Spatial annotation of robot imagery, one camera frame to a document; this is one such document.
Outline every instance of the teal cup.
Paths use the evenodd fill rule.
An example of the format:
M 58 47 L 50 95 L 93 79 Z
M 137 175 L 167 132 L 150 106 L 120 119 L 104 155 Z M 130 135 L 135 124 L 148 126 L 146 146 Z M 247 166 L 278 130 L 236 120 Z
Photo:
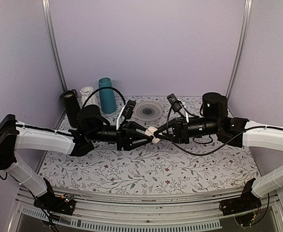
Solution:
M 99 79 L 99 88 L 113 87 L 112 81 L 109 77 Z M 103 89 L 99 92 L 99 99 L 101 103 L 102 112 L 111 114 L 117 110 L 116 99 L 112 89 Z

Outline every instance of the white wall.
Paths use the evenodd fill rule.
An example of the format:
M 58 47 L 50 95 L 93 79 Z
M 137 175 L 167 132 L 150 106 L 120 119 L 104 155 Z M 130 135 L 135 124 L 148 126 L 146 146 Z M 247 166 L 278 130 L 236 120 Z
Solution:
M 0 0 L 0 122 L 8 114 L 53 127 L 63 110 L 40 0 Z M 35 167 L 41 152 L 22 152 Z M 18 184 L 0 180 L 0 232 L 6 231 Z
M 109 76 L 125 95 L 224 94 L 243 0 L 53 0 L 67 84 Z
M 236 85 L 229 103 L 235 116 L 283 126 L 283 0 L 253 1 Z M 283 153 L 253 150 L 266 174 L 283 164 Z M 283 189 L 278 191 L 283 206 Z

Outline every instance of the table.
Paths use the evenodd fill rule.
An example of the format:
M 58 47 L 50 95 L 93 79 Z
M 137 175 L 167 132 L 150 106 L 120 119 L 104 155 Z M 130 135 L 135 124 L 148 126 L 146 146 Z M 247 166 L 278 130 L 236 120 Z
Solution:
M 162 104 L 164 115 L 157 121 L 144 123 L 159 126 L 166 122 L 169 103 L 165 97 L 126 97 L 126 100 L 155 101 Z M 188 110 L 198 115 L 200 97 L 181 97 Z M 118 109 L 106 115 L 111 123 L 119 114 L 123 103 L 116 98 Z M 71 129 L 65 116 L 60 130 Z M 132 151 L 117 151 L 116 145 L 95 143 L 95 150 L 83 157 L 70 157 L 47 152 L 39 175 L 52 186 L 82 191 L 117 194 L 181 194 L 207 192 L 244 186 L 245 182 L 260 176 L 249 148 L 225 146 L 204 157 L 182 152 L 168 141 L 148 144 Z M 192 142 L 181 145 L 194 153 L 209 152 L 221 145 L 213 136 L 213 143 L 200 145 Z

